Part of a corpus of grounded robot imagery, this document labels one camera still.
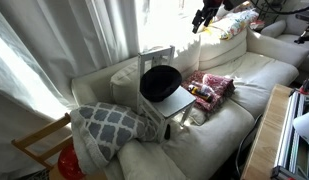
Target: metal rack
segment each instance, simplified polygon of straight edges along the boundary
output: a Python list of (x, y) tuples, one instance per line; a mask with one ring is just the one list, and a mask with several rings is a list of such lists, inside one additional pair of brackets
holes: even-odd
[(290, 173), (309, 179), (309, 145), (293, 128), (293, 120), (309, 111), (309, 95), (293, 93), (281, 133), (274, 168), (282, 167)]

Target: black hat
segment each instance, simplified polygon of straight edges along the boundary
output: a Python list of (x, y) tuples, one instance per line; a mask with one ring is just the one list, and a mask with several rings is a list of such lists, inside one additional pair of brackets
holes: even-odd
[(182, 76), (177, 69), (159, 65), (148, 70), (141, 78), (140, 92), (149, 101), (161, 102), (181, 85)]

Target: wooden chair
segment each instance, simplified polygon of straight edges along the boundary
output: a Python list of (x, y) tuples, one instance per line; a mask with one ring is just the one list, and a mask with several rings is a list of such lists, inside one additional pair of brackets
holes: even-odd
[(47, 162), (47, 160), (61, 151), (63, 148), (67, 147), (71, 143), (73, 143), (72, 135), (67, 136), (63, 140), (61, 140), (59, 143), (48, 149), (47, 151), (37, 154), (36, 152), (33, 152), (28, 147), (37, 141), (41, 140), (42, 138), (52, 134), (53, 132), (61, 129), (62, 127), (66, 126), (68, 123), (71, 122), (71, 117), (69, 114), (65, 114), (65, 116), (55, 122), (51, 122), (45, 127), (25, 136), (19, 139), (13, 139), (12, 144), (17, 147), (22, 152), (29, 155), (31, 158), (33, 158), (38, 163), (45, 166), (47, 169), (51, 170), (53, 168), (53, 164)]

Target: white chair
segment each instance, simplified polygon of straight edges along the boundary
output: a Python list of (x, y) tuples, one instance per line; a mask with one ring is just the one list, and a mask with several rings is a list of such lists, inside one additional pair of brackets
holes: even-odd
[[(167, 64), (170, 65), (174, 57), (174, 46), (163, 48), (147, 53), (139, 53), (138, 70), (139, 79), (141, 81), (145, 72), (145, 62), (151, 62), (151, 68), (162, 65), (164, 56), (166, 56)], [(151, 102), (146, 99), (140, 91), (137, 97), (137, 111), (139, 115), (144, 115), (154, 121), (158, 127), (157, 140), (162, 142), (169, 121), (179, 113), (184, 111), (180, 125), (183, 126), (185, 119), (188, 117), (194, 103), (195, 97), (182, 87), (178, 87), (170, 96), (161, 102)]]

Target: blanket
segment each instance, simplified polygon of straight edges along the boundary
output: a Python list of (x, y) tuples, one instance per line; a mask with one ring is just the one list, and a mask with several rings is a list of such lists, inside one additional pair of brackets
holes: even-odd
[(91, 103), (70, 112), (74, 149), (84, 174), (104, 168), (129, 140), (154, 141), (157, 127), (129, 107)]
[(196, 70), (189, 78), (182, 82), (181, 86), (185, 89), (188, 89), (188, 86), (193, 81), (203, 83), (212, 88), (214, 91), (212, 93), (213, 99), (211, 102), (207, 102), (199, 96), (195, 96), (196, 102), (194, 107), (204, 111), (207, 118), (209, 118), (221, 107), (226, 98), (234, 94), (235, 86), (233, 84), (233, 79), (230, 78), (208, 74)]

